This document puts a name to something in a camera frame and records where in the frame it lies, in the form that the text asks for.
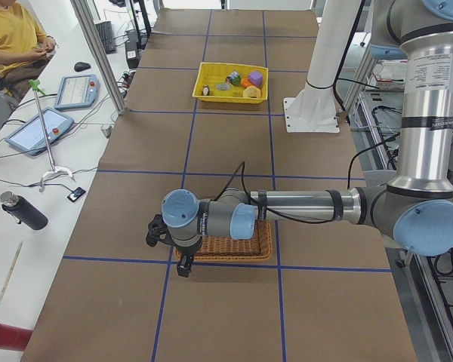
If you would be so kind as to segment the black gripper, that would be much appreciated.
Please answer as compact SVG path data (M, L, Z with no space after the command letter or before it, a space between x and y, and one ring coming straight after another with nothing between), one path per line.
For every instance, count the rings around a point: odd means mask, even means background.
M195 254L201 249L201 241L197 241L188 247L176 246L180 253L180 259L177 263L177 274L182 278L188 278L192 270Z

